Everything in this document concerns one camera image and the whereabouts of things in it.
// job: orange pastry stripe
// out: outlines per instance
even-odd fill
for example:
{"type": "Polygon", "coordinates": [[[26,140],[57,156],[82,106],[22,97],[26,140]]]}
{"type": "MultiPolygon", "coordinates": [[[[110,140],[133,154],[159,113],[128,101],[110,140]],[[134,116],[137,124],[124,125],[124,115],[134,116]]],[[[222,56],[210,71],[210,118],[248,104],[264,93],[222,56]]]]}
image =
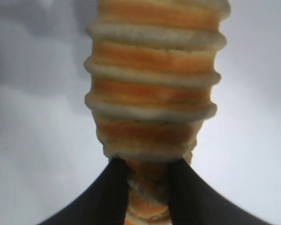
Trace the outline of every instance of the orange pastry stripe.
{"type": "Polygon", "coordinates": [[[111,98],[133,98],[143,101],[153,99],[172,103],[198,103],[209,101],[210,97],[210,88],[175,88],[135,82],[119,82],[97,77],[92,79],[92,91],[111,98]]]}
{"type": "Polygon", "coordinates": [[[97,64],[165,73],[204,73],[213,70],[214,52],[181,52],[141,48],[98,41],[92,59],[97,64]]]}
{"type": "Polygon", "coordinates": [[[114,119],[113,121],[97,119],[96,125],[101,134],[113,139],[138,140],[139,142],[164,145],[187,143],[196,135],[192,124],[185,123],[164,124],[123,119],[114,119]]]}
{"type": "Polygon", "coordinates": [[[218,11],[193,4],[188,5],[174,7],[144,1],[102,0],[99,4],[99,14],[100,20],[114,23],[129,22],[182,29],[218,30],[220,23],[218,11]]]}

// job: white background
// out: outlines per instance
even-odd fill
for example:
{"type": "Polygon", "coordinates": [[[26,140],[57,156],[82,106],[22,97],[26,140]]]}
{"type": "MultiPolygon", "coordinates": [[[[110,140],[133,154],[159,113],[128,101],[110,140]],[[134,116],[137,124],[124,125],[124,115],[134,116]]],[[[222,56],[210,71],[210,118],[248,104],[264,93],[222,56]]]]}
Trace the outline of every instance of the white background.
{"type": "MultiPolygon", "coordinates": [[[[218,114],[194,169],[249,212],[281,225],[281,0],[231,0],[217,55],[218,114]]],[[[94,0],[0,0],[0,225],[34,225],[107,165],[84,105],[94,0]]]]}

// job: cream filling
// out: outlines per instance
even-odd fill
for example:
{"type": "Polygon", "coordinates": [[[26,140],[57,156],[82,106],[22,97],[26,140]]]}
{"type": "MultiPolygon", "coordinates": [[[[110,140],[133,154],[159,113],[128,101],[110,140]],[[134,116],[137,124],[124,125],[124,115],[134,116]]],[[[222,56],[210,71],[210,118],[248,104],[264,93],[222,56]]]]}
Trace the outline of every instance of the cream filling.
{"type": "Polygon", "coordinates": [[[145,45],[153,43],[163,49],[184,50],[210,49],[221,50],[227,43],[219,32],[171,29],[159,26],[134,25],[124,23],[93,22],[88,25],[87,33],[98,40],[101,38],[145,45]]]}
{"type": "Polygon", "coordinates": [[[207,88],[217,84],[221,80],[221,75],[214,70],[209,73],[197,75],[190,74],[189,77],[179,78],[175,74],[157,74],[154,72],[140,71],[131,68],[99,65],[96,64],[91,58],[86,60],[84,66],[93,77],[97,76],[120,79],[127,82],[160,84],[171,87],[207,88]]]}
{"type": "Polygon", "coordinates": [[[207,120],[216,114],[216,104],[210,102],[207,109],[197,112],[177,112],[162,108],[140,108],[127,105],[108,104],[105,102],[88,101],[86,105],[96,113],[132,120],[154,120],[168,122],[195,122],[207,120]]]}

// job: black object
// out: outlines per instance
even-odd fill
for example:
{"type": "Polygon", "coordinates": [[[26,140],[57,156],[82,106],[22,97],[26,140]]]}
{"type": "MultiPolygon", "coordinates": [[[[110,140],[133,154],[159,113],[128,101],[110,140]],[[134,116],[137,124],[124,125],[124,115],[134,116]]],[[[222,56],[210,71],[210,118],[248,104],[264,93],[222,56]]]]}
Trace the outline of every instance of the black object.
{"type": "MultiPolygon", "coordinates": [[[[127,166],[113,159],[74,202],[39,225],[123,225],[128,204],[127,166]]],[[[169,168],[173,225],[270,225],[229,202],[185,162],[169,168]]]]}
{"type": "Polygon", "coordinates": [[[39,225],[123,225],[128,205],[127,166],[113,159],[75,201],[39,225]]]}
{"type": "Polygon", "coordinates": [[[168,179],[173,225],[269,225],[213,190],[183,159],[170,165],[168,179]]]}

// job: golden-brown crust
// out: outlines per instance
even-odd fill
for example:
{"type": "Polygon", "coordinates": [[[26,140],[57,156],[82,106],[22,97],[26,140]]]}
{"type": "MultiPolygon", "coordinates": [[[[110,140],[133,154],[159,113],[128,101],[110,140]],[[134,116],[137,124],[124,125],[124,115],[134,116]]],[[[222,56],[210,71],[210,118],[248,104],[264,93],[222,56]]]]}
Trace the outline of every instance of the golden-brown crust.
{"type": "Polygon", "coordinates": [[[190,164],[203,120],[216,112],[214,58],[229,11],[225,0],[99,0],[85,103],[104,154],[129,167],[125,225],[171,222],[168,163],[190,164]]]}

